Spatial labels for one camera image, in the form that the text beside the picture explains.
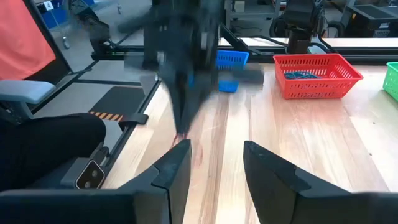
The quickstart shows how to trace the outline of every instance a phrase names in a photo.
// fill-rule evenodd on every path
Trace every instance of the person's leg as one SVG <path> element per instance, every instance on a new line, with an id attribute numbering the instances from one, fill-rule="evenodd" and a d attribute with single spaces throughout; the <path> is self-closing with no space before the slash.
<path id="1" fill-rule="evenodd" d="M 0 191 L 23 188 L 74 157 L 88 157 L 105 139 L 102 120 L 73 114 L 28 121 L 0 143 Z"/>

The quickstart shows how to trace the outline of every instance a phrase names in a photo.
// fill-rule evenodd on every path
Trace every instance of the blue plastic basket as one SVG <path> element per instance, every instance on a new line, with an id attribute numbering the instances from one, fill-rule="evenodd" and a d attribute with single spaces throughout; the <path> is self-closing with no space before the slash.
<path id="1" fill-rule="evenodd" d="M 243 67 L 248 61 L 249 53 L 232 50 L 217 51 L 217 69 L 231 70 Z M 234 93 L 238 89 L 238 82 L 233 80 L 219 80 L 218 91 Z"/>

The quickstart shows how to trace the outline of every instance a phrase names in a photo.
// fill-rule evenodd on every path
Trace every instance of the blue bin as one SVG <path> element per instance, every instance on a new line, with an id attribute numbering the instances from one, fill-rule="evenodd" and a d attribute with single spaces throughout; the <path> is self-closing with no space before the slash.
<path id="1" fill-rule="evenodd" d="M 217 69 L 232 70 L 233 68 L 243 68 L 248 61 L 249 53 L 232 50 L 217 51 Z M 238 89 L 238 82 L 233 80 L 219 80 L 218 91 L 234 93 Z"/>
<path id="2" fill-rule="evenodd" d="M 58 24 L 63 24 L 68 20 L 68 12 L 64 10 L 62 6 L 58 7 L 58 2 L 62 3 L 62 0 L 52 1 L 54 5 L 54 10 L 52 13 L 54 14 L 55 19 L 57 20 Z M 94 0 L 84 0 L 87 5 L 91 6 L 94 4 Z M 51 12 L 45 12 L 42 14 L 43 20 L 45 25 L 48 29 L 54 28 L 57 26 L 57 23 L 54 20 L 54 17 L 51 15 Z"/>

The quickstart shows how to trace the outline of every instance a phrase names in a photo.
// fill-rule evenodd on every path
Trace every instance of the red plastic basket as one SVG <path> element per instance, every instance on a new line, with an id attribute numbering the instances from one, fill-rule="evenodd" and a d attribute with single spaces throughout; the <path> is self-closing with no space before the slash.
<path id="1" fill-rule="evenodd" d="M 363 76 L 340 54 L 276 55 L 275 75 L 285 99 L 341 98 Z M 309 72 L 316 79 L 288 80 L 285 73 Z"/>

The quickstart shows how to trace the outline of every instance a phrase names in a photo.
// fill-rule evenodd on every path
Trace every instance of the orange and black stripe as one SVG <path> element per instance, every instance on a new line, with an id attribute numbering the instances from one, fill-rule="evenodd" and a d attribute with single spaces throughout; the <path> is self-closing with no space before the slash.
<path id="1" fill-rule="evenodd" d="M 108 121 L 121 121 L 123 119 L 123 115 L 120 114 L 101 113 L 95 111 L 90 111 L 90 113 Z"/>

